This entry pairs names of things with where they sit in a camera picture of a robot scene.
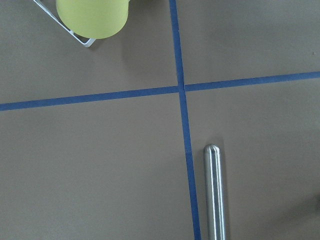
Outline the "steel muddler rod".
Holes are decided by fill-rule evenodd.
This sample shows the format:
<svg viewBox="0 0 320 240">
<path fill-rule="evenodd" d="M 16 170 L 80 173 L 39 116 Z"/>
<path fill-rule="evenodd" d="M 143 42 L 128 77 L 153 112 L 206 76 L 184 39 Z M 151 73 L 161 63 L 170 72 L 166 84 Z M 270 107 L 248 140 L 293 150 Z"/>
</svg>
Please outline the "steel muddler rod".
<svg viewBox="0 0 320 240">
<path fill-rule="evenodd" d="M 203 149 L 203 157 L 208 238 L 210 240 L 225 240 L 223 171 L 219 147 L 208 144 Z"/>
</svg>

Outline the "yellow-green cup on rack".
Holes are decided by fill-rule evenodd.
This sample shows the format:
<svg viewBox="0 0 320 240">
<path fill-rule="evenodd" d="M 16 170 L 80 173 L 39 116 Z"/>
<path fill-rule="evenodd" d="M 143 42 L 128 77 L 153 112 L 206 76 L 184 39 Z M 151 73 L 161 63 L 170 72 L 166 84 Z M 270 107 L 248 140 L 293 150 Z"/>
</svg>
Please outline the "yellow-green cup on rack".
<svg viewBox="0 0 320 240">
<path fill-rule="evenodd" d="M 62 22 L 74 33 L 90 39 L 117 34 L 129 15 L 128 0 L 57 0 Z"/>
</svg>

